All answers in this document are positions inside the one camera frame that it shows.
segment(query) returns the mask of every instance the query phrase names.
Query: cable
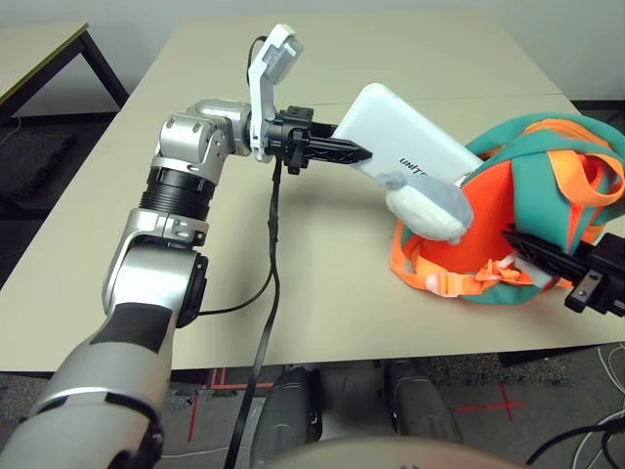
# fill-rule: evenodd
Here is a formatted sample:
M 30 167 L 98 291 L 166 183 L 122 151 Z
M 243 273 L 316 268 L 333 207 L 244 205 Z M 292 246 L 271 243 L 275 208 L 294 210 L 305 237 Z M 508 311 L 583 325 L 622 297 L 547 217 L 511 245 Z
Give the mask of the cable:
M 612 469 L 619 469 L 618 464 L 616 464 L 616 461 L 614 461 L 614 458 L 609 453 L 609 448 L 607 447 L 607 441 L 609 440 L 609 437 L 612 436 L 612 433 L 614 432 L 605 432 L 602 436 L 602 453 L 604 454 L 605 460 Z
M 13 129 L 11 132 L 9 132 L 4 139 L 2 139 L 0 141 L 0 147 L 2 147 L 4 145 L 4 143 L 9 140 L 9 138 L 13 135 L 13 134 L 17 134 L 20 131 L 21 128 L 21 118 L 18 116 L 18 126 Z
M 259 41 L 262 41 L 262 42 L 267 41 L 267 36 L 258 36 L 256 39 L 254 39 L 252 41 L 252 45 L 250 46 L 250 50 L 247 53 L 247 67 L 245 68 L 245 81 L 247 82 L 247 86 L 250 86 L 250 77 L 247 74 L 247 70 L 250 69 L 250 65 L 252 64 L 252 52 L 254 52 L 254 46 Z
M 275 315 L 277 313 L 277 307 L 280 301 L 280 278 L 277 273 L 277 263 L 275 260 L 275 251 L 277 245 L 277 228 L 278 228 L 278 197 L 280 192 L 280 175 L 282 172 L 282 160 L 275 159 L 275 167 L 273 169 L 273 190 L 271 191 L 270 202 L 270 216 L 269 216 L 269 231 L 270 231 L 270 264 L 271 264 L 271 276 L 273 278 L 273 304 L 271 305 L 270 315 L 267 317 L 267 322 L 263 328 L 263 334 L 256 351 L 256 357 L 254 358 L 254 365 L 247 381 L 247 388 L 245 388 L 245 394 L 243 395 L 243 401 L 241 407 L 236 416 L 236 422 L 234 423 L 234 430 L 230 438 L 230 444 L 228 448 L 228 455 L 226 456 L 226 462 L 224 463 L 224 469 L 234 469 L 236 464 L 236 457 L 238 456 L 238 450 L 241 446 L 241 439 L 243 438 L 243 431 L 245 430 L 245 423 L 247 422 L 247 416 L 252 405 L 252 398 L 256 392 L 256 384 L 263 368 L 263 361 L 265 360 L 265 353 L 267 346 L 270 343 L 271 328 L 275 321 Z
M 612 420 L 613 418 L 616 417 L 623 417 L 625 416 L 625 408 L 622 410 L 619 410 L 618 412 L 613 413 L 612 415 L 608 415 L 607 417 L 604 417 L 604 419 L 600 420 L 597 425 L 603 425 L 607 422 L 609 422 L 610 420 Z M 590 438 L 593 436 L 593 433 L 588 433 L 583 440 L 579 443 L 579 446 L 577 447 L 577 450 L 575 451 L 575 454 L 573 455 L 573 463 L 571 465 L 572 469 L 577 469 L 577 461 L 579 460 L 579 455 L 582 452 L 582 448 L 584 447 L 584 445 L 586 445 L 586 443 L 588 442 L 588 440 L 590 440 Z M 590 466 L 592 467 L 592 465 L 595 463 L 596 459 L 593 459 L 593 461 L 591 462 Z
M 200 454 L 211 454 L 213 452 L 225 451 L 228 447 L 221 447 L 215 449 L 207 449 L 205 451 L 183 452 L 182 454 L 163 454 L 163 459 L 176 459 L 178 457 L 198 456 Z
M 618 379 L 616 379 L 615 376 L 612 376 L 609 367 L 607 366 L 607 364 L 605 364 L 604 356 L 602 355 L 602 349 L 600 349 L 599 347 L 597 347 L 597 357 L 599 357 L 599 361 L 604 366 L 605 374 L 607 374 L 609 380 L 614 386 L 616 386 L 616 389 L 618 389 L 621 393 L 625 395 L 625 387 L 620 383 L 620 381 L 618 381 Z
M 567 432 L 560 433 L 556 437 L 544 443 L 539 449 L 537 449 L 527 459 L 527 462 L 525 462 L 525 464 L 531 466 L 547 449 L 551 448 L 553 445 L 557 445 L 558 443 L 563 442 L 564 440 L 568 440 L 569 438 L 581 435 L 583 433 L 620 432 L 622 431 L 621 426 L 623 425 L 625 425 L 625 418 L 613 418 L 603 424 L 573 428 L 572 430 L 568 430 Z
M 200 311 L 197 315 L 198 316 L 220 315 L 222 313 L 231 313 L 232 311 L 242 310 L 246 306 L 251 305 L 252 303 L 254 303 L 256 300 L 258 300 L 261 297 L 261 295 L 263 293 L 265 293 L 265 290 L 267 289 L 267 287 L 270 284 L 271 277 L 272 277 L 272 274 L 271 274 L 271 270 L 270 270 L 270 272 L 267 275 L 267 278 L 265 280 L 265 283 L 263 283 L 263 286 L 261 286 L 261 289 L 258 290 L 253 297 L 251 297 L 249 300 L 244 301 L 240 305 L 230 306 L 229 308 L 222 308 L 221 310 Z
M 612 355 L 614 355 L 614 353 L 618 352 L 619 350 L 625 350 L 625 345 L 619 343 L 618 347 L 614 347 L 612 350 L 609 351 L 609 354 L 607 354 L 607 367 L 609 368 L 610 373 L 612 373 L 612 378 L 614 378 L 614 380 L 621 386 L 621 388 L 625 389 L 625 384 L 623 384 L 623 382 L 618 379 L 618 375 L 616 374 L 616 371 L 614 371 L 614 367 L 612 366 Z
M 596 350 L 597 350 L 598 357 L 600 357 L 600 362 L 602 362 L 602 360 L 601 360 L 601 358 L 602 358 L 601 349 L 599 347 L 597 347 Z M 610 381 L 612 381 L 613 384 L 615 384 L 617 389 L 618 389 L 617 385 L 622 385 L 622 383 L 618 380 L 618 378 L 616 378 L 616 372 L 614 371 L 614 368 L 612 367 L 611 358 L 612 358 L 612 355 L 614 355 L 614 353 L 619 351 L 619 350 L 625 350 L 625 346 L 623 346 L 623 344 L 621 344 L 621 343 L 619 343 L 617 347 L 614 347 L 609 352 L 609 354 L 607 354 L 607 366 L 604 365 L 604 370 L 605 370 L 605 373 L 607 374 L 607 377 L 610 379 Z M 609 415 L 608 417 L 604 418 L 603 420 L 601 420 L 598 423 L 598 425 L 600 425 L 602 423 L 606 423 L 611 418 L 619 416 L 619 415 L 620 416 L 625 415 L 625 398 L 623 399 L 623 406 L 621 408 L 621 411 L 620 412 L 615 412 L 614 414 Z M 579 443 L 579 445 L 577 446 L 577 449 L 575 450 L 575 454 L 573 455 L 573 462 L 571 464 L 571 469 L 577 469 L 577 462 L 579 460 L 579 456 L 581 455 L 582 449 L 588 443 L 588 441 L 591 439 L 592 436 L 593 436 L 592 433 L 588 433 L 582 439 L 582 441 Z M 595 465 L 595 463 L 598 461 L 598 459 L 599 459 L 599 457 L 601 455 L 602 455 L 602 451 L 601 450 L 597 451 L 597 454 L 595 454 L 595 457 L 593 457 L 593 459 L 591 460 L 590 464 L 588 464 L 588 466 L 586 466 L 586 469 L 591 469 Z

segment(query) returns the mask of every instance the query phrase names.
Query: backpack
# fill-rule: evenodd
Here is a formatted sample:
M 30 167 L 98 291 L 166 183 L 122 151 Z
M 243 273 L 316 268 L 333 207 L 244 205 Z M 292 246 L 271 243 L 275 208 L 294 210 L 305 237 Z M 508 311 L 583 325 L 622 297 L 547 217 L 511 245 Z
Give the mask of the backpack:
M 410 286 L 476 303 L 522 303 L 560 279 L 516 258 L 503 231 L 514 224 L 572 254 L 625 213 L 625 137 L 598 120 L 525 115 L 467 148 L 484 163 L 461 186 L 475 218 L 460 243 L 423 239 L 397 223 L 391 269 Z

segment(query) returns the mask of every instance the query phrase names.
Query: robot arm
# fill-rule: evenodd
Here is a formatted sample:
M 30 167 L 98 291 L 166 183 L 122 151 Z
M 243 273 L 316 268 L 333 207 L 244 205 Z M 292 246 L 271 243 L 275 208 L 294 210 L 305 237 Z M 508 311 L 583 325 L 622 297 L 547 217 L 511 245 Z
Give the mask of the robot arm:
M 250 67 L 251 107 L 207 100 L 165 121 L 147 188 L 106 274 L 104 324 L 65 359 L 0 467 L 149 468 L 160 458 L 173 336 L 200 309 L 208 260 L 194 248 L 206 240 L 227 156 L 275 155 L 297 174 L 312 158 L 351 163 L 371 155 L 331 139 L 333 126 L 312 122 L 312 109 L 275 115 L 272 85 L 301 50 L 293 31 L 277 26 Z

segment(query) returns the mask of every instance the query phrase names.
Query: table leg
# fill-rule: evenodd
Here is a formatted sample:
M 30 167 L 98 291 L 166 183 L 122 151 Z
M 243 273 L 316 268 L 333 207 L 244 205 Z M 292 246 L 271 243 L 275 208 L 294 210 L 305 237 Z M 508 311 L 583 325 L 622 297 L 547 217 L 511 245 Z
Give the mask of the table leg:
M 128 92 L 102 55 L 102 52 L 100 52 L 100 49 L 98 49 L 98 46 L 89 35 L 89 32 L 83 32 L 78 39 L 84 46 L 82 55 L 87 61 L 87 64 L 89 64 L 91 69 L 98 75 L 98 78 L 100 78 L 100 81 L 102 81 L 104 87 L 113 97 L 117 105 L 123 107 L 128 100 Z
M 15 114 L 35 93 L 69 64 L 74 57 L 80 54 L 83 48 L 82 44 L 73 41 L 34 72 L 0 105 L 0 125 Z

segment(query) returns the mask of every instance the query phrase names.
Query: table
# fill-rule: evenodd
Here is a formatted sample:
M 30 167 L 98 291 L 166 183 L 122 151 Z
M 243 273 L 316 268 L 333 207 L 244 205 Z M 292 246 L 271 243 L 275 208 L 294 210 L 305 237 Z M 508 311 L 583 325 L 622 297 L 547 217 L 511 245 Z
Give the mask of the table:
M 534 111 L 575 112 L 493 21 L 477 13 L 239 17 L 186 21 L 117 114 L 0 293 L 0 369 L 52 370 L 104 320 L 101 286 L 136 207 L 162 122 L 204 98 L 248 101 L 252 39 L 286 22 L 306 47 L 277 103 L 339 122 L 379 81 L 461 142 Z M 204 309 L 251 296 L 268 268 L 272 165 L 232 156 L 211 204 Z M 267 363 L 517 351 L 616 341 L 623 322 L 578 315 L 551 291 L 518 307 L 484 307 L 409 288 L 390 271 L 395 220 L 356 171 L 313 162 L 285 175 L 278 268 L 282 297 Z M 624 231 L 621 222 L 611 229 Z M 251 363 L 269 293 L 245 310 L 177 332 L 174 368 Z
M 91 38 L 85 22 L 0 27 L 0 124 L 78 54 L 124 106 L 128 92 Z

